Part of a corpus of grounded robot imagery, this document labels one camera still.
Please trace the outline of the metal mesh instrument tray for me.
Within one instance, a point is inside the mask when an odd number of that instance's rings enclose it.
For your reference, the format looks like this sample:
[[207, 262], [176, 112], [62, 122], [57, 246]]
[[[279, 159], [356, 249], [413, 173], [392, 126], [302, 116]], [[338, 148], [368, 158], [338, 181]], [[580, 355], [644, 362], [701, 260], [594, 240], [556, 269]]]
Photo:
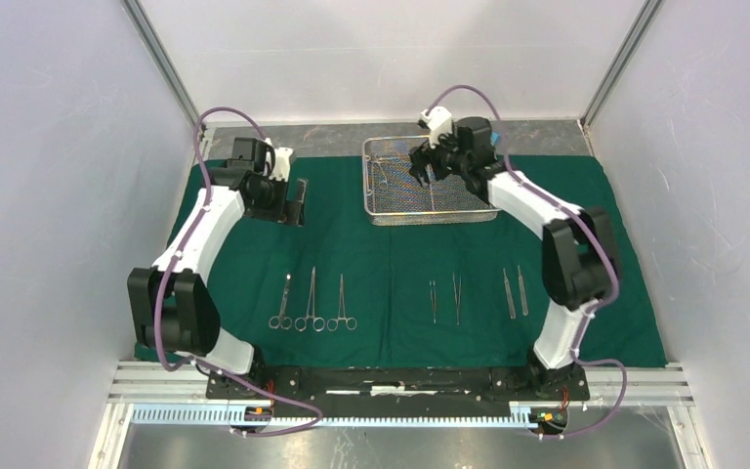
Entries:
[[[499, 211], [468, 192], [463, 181], [449, 176], [443, 181], [431, 178], [420, 187], [409, 174], [412, 149], [425, 136], [390, 136], [370, 138], [362, 144], [363, 205], [375, 226], [411, 226], [480, 223], [496, 219]], [[381, 160], [390, 188], [375, 187], [372, 162]]]

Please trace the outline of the green surgical cloth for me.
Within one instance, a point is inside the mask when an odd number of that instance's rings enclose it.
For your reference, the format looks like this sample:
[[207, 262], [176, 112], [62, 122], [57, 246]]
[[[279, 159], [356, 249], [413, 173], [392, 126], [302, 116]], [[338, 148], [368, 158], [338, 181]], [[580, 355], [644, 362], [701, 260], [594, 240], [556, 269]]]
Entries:
[[[358, 156], [298, 160], [294, 178], [309, 181], [305, 224], [288, 227], [250, 218], [229, 234], [208, 279], [225, 330], [258, 346], [270, 365], [510, 366], [521, 365], [538, 337], [548, 305], [541, 244], [520, 222], [500, 214], [489, 222], [380, 227], [363, 207]], [[517, 265], [529, 314], [521, 314]], [[298, 332], [316, 267], [316, 311], [338, 311], [344, 275], [346, 308], [357, 329]], [[502, 270], [517, 317], [509, 318]], [[289, 330], [271, 329], [287, 273]], [[452, 274], [462, 278], [461, 325], [455, 323]], [[432, 324], [429, 282], [437, 283]]]

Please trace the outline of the steel forceps with ring handles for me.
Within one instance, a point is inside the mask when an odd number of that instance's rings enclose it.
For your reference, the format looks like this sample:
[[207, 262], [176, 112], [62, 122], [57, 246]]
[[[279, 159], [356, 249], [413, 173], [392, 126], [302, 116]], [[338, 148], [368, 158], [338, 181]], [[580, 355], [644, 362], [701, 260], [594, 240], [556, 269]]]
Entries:
[[320, 317], [316, 311], [316, 267], [311, 271], [306, 312], [294, 320], [294, 327], [298, 332], [305, 332], [309, 328], [315, 332], [326, 329], [326, 319]]

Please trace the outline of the pointed steel tweezers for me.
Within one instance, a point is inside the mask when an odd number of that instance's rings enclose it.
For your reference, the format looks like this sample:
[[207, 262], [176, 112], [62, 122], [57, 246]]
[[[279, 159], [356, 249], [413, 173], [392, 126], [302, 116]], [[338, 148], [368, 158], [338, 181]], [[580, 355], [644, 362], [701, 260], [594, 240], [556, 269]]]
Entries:
[[461, 298], [462, 298], [462, 278], [456, 273], [452, 274], [452, 286], [455, 308], [455, 323], [461, 325]]

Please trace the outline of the steel scalpel handle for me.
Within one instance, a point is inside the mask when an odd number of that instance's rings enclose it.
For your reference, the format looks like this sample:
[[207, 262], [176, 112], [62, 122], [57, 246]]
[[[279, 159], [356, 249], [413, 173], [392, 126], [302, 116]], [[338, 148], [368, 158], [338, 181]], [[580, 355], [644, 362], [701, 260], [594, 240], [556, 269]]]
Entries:
[[525, 285], [523, 271], [520, 265], [517, 265], [517, 276], [518, 276], [518, 286], [519, 286], [519, 294], [520, 294], [521, 314], [524, 317], [527, 317], [529, 314], [529, 309], [528, 309], [527, 296], [526, 296], [526, 285]]

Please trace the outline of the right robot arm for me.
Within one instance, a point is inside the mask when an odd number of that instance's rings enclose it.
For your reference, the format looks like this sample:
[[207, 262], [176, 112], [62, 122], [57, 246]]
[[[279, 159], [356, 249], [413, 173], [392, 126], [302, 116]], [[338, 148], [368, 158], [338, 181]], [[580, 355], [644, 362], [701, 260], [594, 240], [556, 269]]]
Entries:
[[486, 118], [456, 120], [444, 107], [433, 107], [422, 111], [419, 125], [429, 135], [410, 152], [409, 172], [420, 185], [457, 176], [470, 193], [540, 240], [548, 309], [514, 385], [538, 399], [569, 389], [582, 366], [580, 345], [591, 320], [619, 294], [619, 252], [609, 214], [566, 202], [532, 182], [509, 157], [498, 155]]

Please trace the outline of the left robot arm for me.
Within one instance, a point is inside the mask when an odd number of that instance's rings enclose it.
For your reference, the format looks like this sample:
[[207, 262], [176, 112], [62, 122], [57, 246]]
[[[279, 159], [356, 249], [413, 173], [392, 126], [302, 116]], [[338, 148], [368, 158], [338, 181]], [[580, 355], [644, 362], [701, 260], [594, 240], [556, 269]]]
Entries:
[[207, 283], [233, 227], [243, 218], [301, 227], [308, 182], [300, 179], [289, 198], [294, 150], [271, 140], [237, 137], [231, 155], [214, 167], [200, 162], [196, 201], [166, 250], [127, 278], [136, 340], [165, 362], [182, 362], [230, 377], [244, 398], [267, 388], [258, 348], [226, 331]]

